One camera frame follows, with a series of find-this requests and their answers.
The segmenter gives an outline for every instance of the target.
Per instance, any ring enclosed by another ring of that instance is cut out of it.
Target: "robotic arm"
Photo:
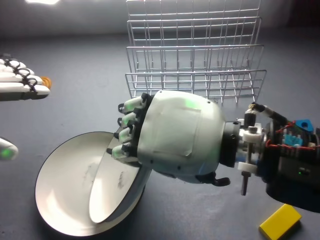
[[[43,99],[50,93],[51,81],[36,76],[25,64],[8,54],[0,55],[0,101]],[[0,137],[0,161],[12,160],[18,148],[9,140]]]
[[[144,93],[118,106],[123,128],[114,136],[119,146],[107,149],[118,161],[148,167],[167,177],[223,187],[218,164],[238,169],[246,195],[251,174],[266,183],[277,201],[320,213],[319,130],[294,122],[267,106],[253,103],[244,119],[228,122],[219,106],[203,97],[162,90]],[[262,129],[256,115],[271,122]]]

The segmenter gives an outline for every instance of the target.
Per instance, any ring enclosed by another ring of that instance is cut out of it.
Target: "dish rack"
[[[177,90],[256,101],[266,70],[260,0],[127,0],[131,98]]]

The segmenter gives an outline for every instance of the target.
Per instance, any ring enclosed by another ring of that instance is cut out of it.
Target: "yellow block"
[[[259,227],[259,230],[269,240],[279,239],[296,222],[301,215],[290,205],[284,204]]]

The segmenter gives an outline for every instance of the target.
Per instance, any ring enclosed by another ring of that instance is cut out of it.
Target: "overhead light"
[[[37,4],[56,4],[60,0],[25,0],[27,3],[32,4],[32,3],[37,3]]]

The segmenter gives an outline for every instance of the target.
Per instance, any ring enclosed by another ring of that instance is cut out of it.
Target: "table surface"
[[[261,68],[268,73],[258,102],[289,119],[320,119],[320,29],[262,30]],[[93,131],[114,132],[117,105],[129,98],[126,35],[43,38],[0,42],[39,76],[53,81],[43,100],[0,103],[0,133],[20,151],[15,161],[0,163],[0,240],[71,240],[48,227],[38,214],[34,188],[46,157],[64,141]],[[242,117],[248,106],[225,107],[227,120]],[[151,173],[136,210],[121,224],[86,239],[259,240],[258,226],[282,203],[251,177],[247,196],[242,176],[224,166],[217,177],[231,185],[189,184]],[[320,214],[297,208],[302,228],[290,239],[319,239]]]

